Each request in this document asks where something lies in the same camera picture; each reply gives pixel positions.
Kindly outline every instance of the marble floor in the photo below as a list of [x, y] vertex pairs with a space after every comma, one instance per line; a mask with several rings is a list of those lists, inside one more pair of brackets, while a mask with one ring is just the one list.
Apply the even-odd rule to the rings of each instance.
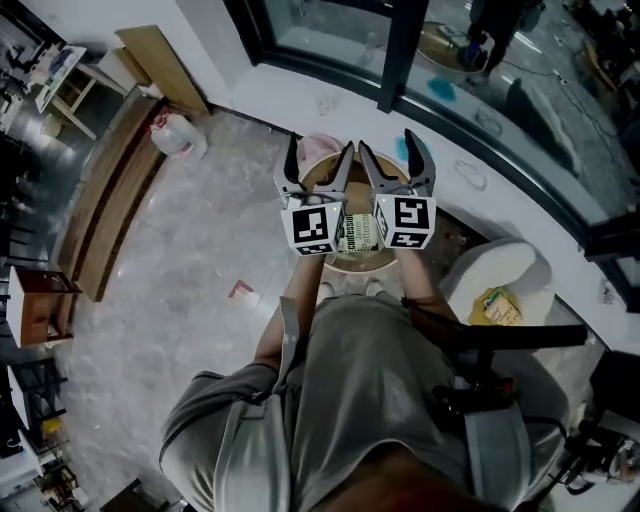
[[[250, 361], [296, 256], [281, 226], [272, 168], [287, 138], [216, 111], [200, 127], [210, 149], [197, 164], [168, 160], [118, 256], [105, 300], [81, 297], [75, 339], [52, 351], [69, 378], [67, 454], [98, 508], [139, 477], [159, 502], [179, 498], [158, 467], [161, 423], [194, 374], [229, 373]], [[455, 226], [446, 232], [455, 233]], [[462, 239], [431, 249], [444, 272]], [[377, 277], [397, 293], [395, 269]], [[251, 292], [232, 293], [242, 280]], [[362, 277], [327, 271], [338, 292], [362, 292]], [[550, 323], [574, 323], [560, 303]], [[578, 405], [602, 346], [548, 350], [540, 360]]]

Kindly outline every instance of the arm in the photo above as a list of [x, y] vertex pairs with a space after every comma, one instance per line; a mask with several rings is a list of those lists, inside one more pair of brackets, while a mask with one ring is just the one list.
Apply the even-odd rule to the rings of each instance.
[[[318, 288], [320, 287], [320, 278], [322, 277], [324, 258], [324, 255], [300, 258], [289, 284], [282, 294], [284, 297], [289, 297], [296, 302], [301, 338], [308, 336], [311, 329], [311, 322], [316, 311], [316, 299], [318, 297]], [[282, 359], [283, 337], [284, 324], [282, 323], [280, 306], [278, 306], [260, 337], [254, 362], [268, 364], [279, 371], [280, 360]]]
[[[422, 261], [422, 252], [411, 249], [396, 250], [400, 266], [400, 281], [404, 295], [421, 309], [458, 321], [442, 292], [431, 280], [429, 270]], [[412, 318], [419, 313], [412, 312]]]

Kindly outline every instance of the glass window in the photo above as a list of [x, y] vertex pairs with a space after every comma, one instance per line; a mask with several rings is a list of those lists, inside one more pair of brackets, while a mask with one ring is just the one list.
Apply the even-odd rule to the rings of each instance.
[[264, 0], [276, 44], [382, 76], [390, 18], [322, 0]]
[[[623, 25], [614, 20], [590, 45], [593, 24], [607, 17], [591, 14], [587, 23], [578, 7], [541, 0], [431, 0], [407, 84], [415, 99], [437, 102], [517, 155], [588, 223], [635, 207], [638, 176], [625, 148], [640, 146], [640, 121], [630, 118], [623, 132], [616, 124], [619, 104], [635, 103], [640, 90], [620, 92], [624, 76], [606, 55], [606, 38]], [[625, 72], [640, 79], [640, 67]]]

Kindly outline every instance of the white plastic container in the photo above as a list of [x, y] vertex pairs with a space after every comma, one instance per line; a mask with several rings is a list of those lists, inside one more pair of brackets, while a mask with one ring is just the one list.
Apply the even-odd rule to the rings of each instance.
[[150, 129], [151, 140], [165, 155], [197, 162], [207, 152], [204, 135], [183, 116], [169, 109], [164, 109], [156, 116]]

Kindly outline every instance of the strap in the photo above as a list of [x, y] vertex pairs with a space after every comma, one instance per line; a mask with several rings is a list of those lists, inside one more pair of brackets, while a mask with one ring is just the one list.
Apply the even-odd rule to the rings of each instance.
[[288, 297], [280, 297], [280, 314], [284, 325], [284, 337], [282, 339], [282, 362], [280, 364], [280, 375], [278, 381], [273, 386], [273, 391], [284, 384], [289, 375], [293, 358], [296, 355], [296, 347], [300, 338], [300, 324], [298, 323], [298, 312], [296, 302]]
[[289, 512], [291, 472], [282, 403], [231, 406], [213, 474], [213, 508], [225, 512]]
[[515, 510], [531, 480], [531, 446], [517, 405], [464, 417], [475, 495]]

